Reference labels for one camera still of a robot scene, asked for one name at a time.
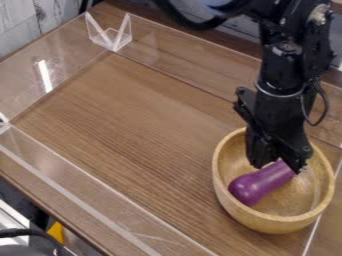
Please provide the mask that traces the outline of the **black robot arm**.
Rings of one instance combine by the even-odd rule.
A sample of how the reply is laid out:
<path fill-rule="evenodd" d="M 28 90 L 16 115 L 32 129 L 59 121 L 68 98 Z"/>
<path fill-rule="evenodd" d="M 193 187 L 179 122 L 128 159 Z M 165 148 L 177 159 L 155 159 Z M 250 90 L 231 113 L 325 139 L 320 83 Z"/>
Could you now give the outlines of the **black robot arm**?
<path fill-rule="evenodd" d="M 329 106 L 321 86 L 336 52 L 330 45 L 332 0 L 202 0 L 213 17 L 189 19 L 171 0 L 153 0 L 179 25 L 198 31 L 245 15 L 259 24 L 262 64 L 255 88 L 235 90 L 234 110 L 247 123 L 246 154 L 262 168 L 282 160 L 299 173 L 314 150 L 305 132 L 317 99 Z"/>

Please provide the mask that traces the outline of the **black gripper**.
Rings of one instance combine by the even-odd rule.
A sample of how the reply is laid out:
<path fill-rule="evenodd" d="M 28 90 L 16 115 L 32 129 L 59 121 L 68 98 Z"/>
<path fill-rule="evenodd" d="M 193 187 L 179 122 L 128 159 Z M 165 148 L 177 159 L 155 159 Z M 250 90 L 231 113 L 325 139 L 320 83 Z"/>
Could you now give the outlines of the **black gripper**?
<path fill-rule="evenodd" d="M 294 95 L 271 95 L 239 87 L 234 110 L 247 123 L 246 154 L 250 164 L 263 168 L 282 158 L 295 174 L 313 157 L 303 124 L 309 119 L 320 83 L 306 84 Z"/>

